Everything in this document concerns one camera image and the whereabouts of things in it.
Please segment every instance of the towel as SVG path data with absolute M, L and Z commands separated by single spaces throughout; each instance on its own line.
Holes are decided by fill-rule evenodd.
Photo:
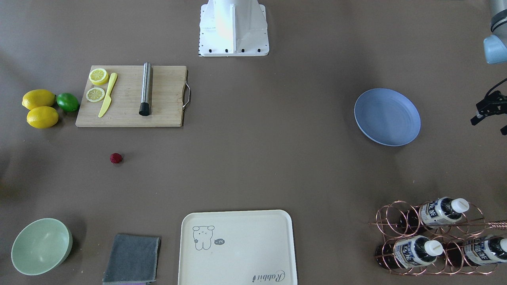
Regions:
M 134 285 L 155 281 L 159 244 L 158 237 L 117 234 L 102 284 Z

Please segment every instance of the bottle cap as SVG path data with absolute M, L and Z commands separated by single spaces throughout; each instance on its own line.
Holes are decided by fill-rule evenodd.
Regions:
M 463 198 L 452 200 L 451 207 L 456 213 L 463 213 L 468 211 L 468 209 L 470 209 L 470 205 Z
M 503 238 L 500 240 L 500 247 L 504 252 L 507 252 L 507 238 Z
M 424 243 L 424 250 L 431 256 L 439 256 L 444 252 L 442 244 L 436 240 L 429 240 Z

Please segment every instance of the mint green bowl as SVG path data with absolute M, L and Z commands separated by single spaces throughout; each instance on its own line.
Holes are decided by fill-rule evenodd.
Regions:
M 60 265 L 71 248 L 67 226 L 56 219 L 40 219 L 26 226 L 14 240 L 12 264 L 25 275 L 39 275 Z

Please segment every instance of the bear illustration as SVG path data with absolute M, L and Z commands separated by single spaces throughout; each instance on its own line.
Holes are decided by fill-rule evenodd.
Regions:
M 211 247 L 211 238 L 215 226 L 199 226 L 192 229 L 194 230 L 195 249 L 198 251 L 208 250 Z

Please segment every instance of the wooden cutting board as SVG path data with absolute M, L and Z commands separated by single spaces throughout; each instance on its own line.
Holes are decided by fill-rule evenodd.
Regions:
M 88 79 L 79 108 L 78 127 L 181 127 L 183 120 L 183 93 L 187 78 L 186 66 L 155 65 L 152 84 L 152 113 L 139 115 L 142 88 L 142 65 L 93 65 L 104 68 L 108 74 L 117 73 L 118 79 L 111 92 L 111 105 L 102 118 L 98 112 L 103 100 L 89 102 L 86 92 L 92 87 L 107 90 L 104 85 L 93 85 Z

